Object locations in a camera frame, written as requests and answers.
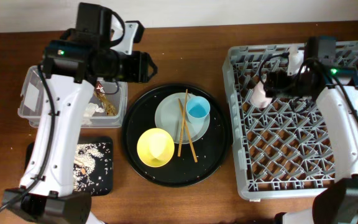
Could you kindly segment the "pink cup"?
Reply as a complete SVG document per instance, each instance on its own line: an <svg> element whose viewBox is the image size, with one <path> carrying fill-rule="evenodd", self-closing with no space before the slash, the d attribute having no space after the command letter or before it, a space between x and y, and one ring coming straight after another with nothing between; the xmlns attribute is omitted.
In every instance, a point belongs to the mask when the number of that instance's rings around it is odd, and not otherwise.
<svg viewBox="0 0 358 224"><path fill-rule="evenodd" d="M263 84L258 82L252 90L249 101L251 105L256 108L266 108L269 104L271 104L272 98L266 97Z"/></svg>

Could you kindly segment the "gold snack wrapper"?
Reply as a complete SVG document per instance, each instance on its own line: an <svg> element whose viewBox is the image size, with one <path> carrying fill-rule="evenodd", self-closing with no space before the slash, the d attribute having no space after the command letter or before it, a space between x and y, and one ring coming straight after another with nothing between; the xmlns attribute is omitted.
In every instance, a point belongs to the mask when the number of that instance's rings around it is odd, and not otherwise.
<svg viewBox="0 0 358 224"><path fill-rule="evenodd" d="M102 84L99 81L96 82L96 87L94 89L94 95L95 95L95 97L97 97L97 99L100 100L107 116L116 116L117 115L116 107L108 100L108 98L107 98L108 94L105 92Z"/></svg>

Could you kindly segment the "blue cup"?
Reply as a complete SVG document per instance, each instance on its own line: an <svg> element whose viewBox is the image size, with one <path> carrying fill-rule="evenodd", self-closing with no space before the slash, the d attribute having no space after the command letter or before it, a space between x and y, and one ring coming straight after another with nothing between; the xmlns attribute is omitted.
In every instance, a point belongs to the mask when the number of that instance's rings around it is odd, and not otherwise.
<svg viewBox="0 0 358 224"><path fill-rule="evenodd" d="M190 123L203 123L210 109L209 101L202 96L191 97L186 103L186 115Z"/></svg>

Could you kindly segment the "white tissue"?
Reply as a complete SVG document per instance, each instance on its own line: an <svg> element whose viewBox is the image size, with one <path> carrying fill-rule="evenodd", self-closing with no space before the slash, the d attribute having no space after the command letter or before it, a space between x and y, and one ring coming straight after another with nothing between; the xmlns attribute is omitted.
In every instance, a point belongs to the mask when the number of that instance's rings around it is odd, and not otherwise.
<svg viewBox="0 0 358 224"><path fill-rule="evenodd" d="M92 121L91 121L91 117L95 114L95 113L104 113L105 110L103 107L99 107L97 104L95 103L88 103L85 112L83 113L83 119L81 124L82 125L91 125Z"/></svg>

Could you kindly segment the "yellow bowl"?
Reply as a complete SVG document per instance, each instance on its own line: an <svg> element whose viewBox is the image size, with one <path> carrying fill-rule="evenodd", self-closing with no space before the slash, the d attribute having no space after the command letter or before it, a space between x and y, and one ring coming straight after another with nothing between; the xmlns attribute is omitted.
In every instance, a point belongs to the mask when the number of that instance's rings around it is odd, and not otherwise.
<svg viewBox="0 0 358 224"><path fill-rule="evenodd" d="M167 131L152 128L140 136L136 150L139 159L145 165L157 168L166 165L172 159L175 143Z"/></svg>

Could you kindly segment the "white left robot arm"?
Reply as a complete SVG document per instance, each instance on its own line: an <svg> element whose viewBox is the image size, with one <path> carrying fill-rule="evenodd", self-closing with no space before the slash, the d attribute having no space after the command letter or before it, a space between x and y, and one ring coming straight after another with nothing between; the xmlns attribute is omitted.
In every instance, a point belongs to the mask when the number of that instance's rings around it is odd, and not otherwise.
<svg viewBox="0 0 358 224"><path fill-rule="evenodd" d="M28 222L97 223L91 195L73 190L73 166L85 109L99 79L146 83L158 71L150 55L133 50L139 21L119 21L113 10L82 2L76 26L52 40L37 73L44 87L42 113L29 163L17 188L6 189L1 209Z"/></svg>

